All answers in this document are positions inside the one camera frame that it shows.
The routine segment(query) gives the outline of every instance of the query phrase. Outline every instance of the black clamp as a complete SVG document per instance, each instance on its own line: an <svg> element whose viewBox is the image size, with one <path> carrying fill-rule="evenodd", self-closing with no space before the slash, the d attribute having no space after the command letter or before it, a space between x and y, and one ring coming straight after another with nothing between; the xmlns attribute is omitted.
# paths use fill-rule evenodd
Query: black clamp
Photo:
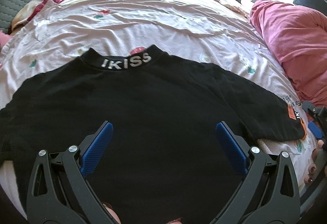
<svg viewBox="0 0 327 224"><path fill-rule="evenodd" d="M112 134L111 123L104 122L79 146L60 153L39 152L27 195L31 224L118 224L86 179ZM249 147L225 122L217 124L216 135L244 180L210 224L296 224L300 196L289 154L268 155L256 146Z"/></svg>
<svg viewBox="0 0 327 224"><path fill-rule="evenodd" d="M307 112L320 126L324 137L327 138L327 109L326 107L316 107L310 101L303 101L302 108Z"/></svg>

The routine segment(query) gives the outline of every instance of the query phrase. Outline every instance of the person's foot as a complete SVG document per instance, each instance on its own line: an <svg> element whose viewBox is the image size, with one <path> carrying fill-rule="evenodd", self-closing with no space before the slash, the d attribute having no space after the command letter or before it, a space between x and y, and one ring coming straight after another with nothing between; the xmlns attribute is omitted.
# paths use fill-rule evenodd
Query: person's foot
<svg viewBox="0 0 327 224"><path fill-rule="evenodd" d="M318 142L317 142L317 148L315 148L312 151L312 155L311 155L313 161L316 160L317 155L318 155L318 151L323 149L323 145L324 145L323 140L318 140ZM311 164L309 166L309 174L305 177L305 183L311 183L312 182L311 176L313 174L315 174L316 171L317 171L317 166L315 165L315 163ZM325 176L327 177L327 166L325 167Z"/></svg>
<svg viewBox="0 0 327 224"><path fill-rule="evenodd" d="M119 223L119 224L121 224L121 222L120 222L120 219L119 219L119 217L117 216L117 214L115 213L115 211L113 211L112 210L112 206L111 206L111 204L109 204L109 203L106 203L106 202L102 202L103 203L103 205L104 205L104 207L108 210L108 212L110 213L110 215ZM180 222L180 218L179 219L176 219L176 220L173 220L173 221L171 221L171 222L168 222L167 224L182 224L181 222Z"/></svg>
<svg viewBox="0 0 327 224"><path fill-rule="evenodd" d="M110 213L110 215L119 223L121 224L120 222L120 219L119 217L117 216L117 214L115 213L115 211L112 210L112 206L108 203L104 203L102 202L104 207L108 210L108 212Z"/></svg>

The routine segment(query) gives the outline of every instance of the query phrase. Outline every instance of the bed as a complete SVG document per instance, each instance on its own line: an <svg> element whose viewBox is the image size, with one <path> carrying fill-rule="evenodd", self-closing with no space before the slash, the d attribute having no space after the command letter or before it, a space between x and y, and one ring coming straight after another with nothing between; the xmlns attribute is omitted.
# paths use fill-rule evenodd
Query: bed
<svg viewBox="0 0 327 224"><path fill-rule="evenodd" d="M16 9L27 2L20 2ZM0 26L5 28L13 17L8 16ZM246 10L233 0L48 1L0 52L0 108L6 106L24 80L59 68L90 46L101 55L128 56L155 43L169 54L218 64L273 92L294 107L307 126L308 119L291 83L246 17ZM309 189L304 177L316 148L310 130L305 140L259 140L258 145L268 154L287 151L300 191ZM320 156L321 169L323 153ZM0 169L0 184L24 215L10 163ZM323 190L325 182L317 184L317 190ZM304 204L301 213L309 205Z"/></svg>

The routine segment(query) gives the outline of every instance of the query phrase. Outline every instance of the wrinkled fabric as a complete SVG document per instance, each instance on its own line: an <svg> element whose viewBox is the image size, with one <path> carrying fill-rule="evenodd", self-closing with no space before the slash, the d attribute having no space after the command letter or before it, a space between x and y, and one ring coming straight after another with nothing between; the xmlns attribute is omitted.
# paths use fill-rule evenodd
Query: wrinkled fabric
<svg viewBox="0 0 327 224"><path fill-rule="evenodd" d="M254 4L250 23L300 100L327 106L327 17L304 6L262 0Z"/></svg>

